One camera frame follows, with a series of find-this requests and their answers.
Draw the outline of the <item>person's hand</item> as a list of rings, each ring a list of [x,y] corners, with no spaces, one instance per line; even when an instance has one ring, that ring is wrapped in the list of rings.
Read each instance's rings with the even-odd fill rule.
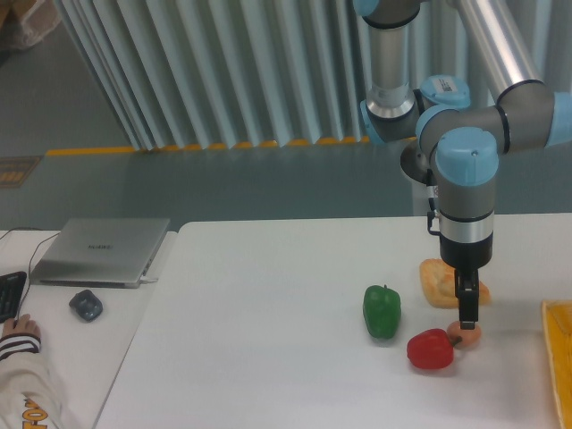
[[[2,352],[32,352],[41,350],[41,331],[36,321],[26,314],[8,319],[1,334]]]

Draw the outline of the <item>white striped sleeve forearm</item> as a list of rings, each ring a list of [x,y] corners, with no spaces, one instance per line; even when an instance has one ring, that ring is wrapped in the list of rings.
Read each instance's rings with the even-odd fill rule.
[[[1,426],[62,428],[62,402],[40,354],[41,340],[32,334],[1,339]]]

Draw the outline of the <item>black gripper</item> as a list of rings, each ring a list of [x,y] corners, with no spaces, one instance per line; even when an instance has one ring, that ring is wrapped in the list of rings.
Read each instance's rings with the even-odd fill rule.
[[[474,330],[479,313],[479,268],[492,259],[493,236],[473,243],[461,243],[440,237],[441,259],[458,269],[455,275],[455,296],[461,330]]]

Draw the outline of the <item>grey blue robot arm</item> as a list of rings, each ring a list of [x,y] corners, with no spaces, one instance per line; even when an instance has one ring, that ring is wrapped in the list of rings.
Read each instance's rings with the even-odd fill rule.
[[[478,320],[478,271],[492,258],[496,175],[502,155],[571,140],[571,96],[543,83],[503,1],[456,1],[453,7],[484,66],[494,103],[474,109],[467,87],[433,75],[419,88],[408,78],[408,30],[418,1],[356,1],[370,36],[372,83],[361,103],[368,137],[413,137],[402,170],[428,190],[427,230],[454,270],[458,319]]]

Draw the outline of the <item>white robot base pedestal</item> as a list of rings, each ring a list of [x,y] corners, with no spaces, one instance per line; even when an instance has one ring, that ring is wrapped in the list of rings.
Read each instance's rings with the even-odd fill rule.
[[[410,185],[413,215],[425,216],[432,211],[430,197],[435,181],[430,177],[429,162],[415,141],[410,141],[403,148],[400,169]]]

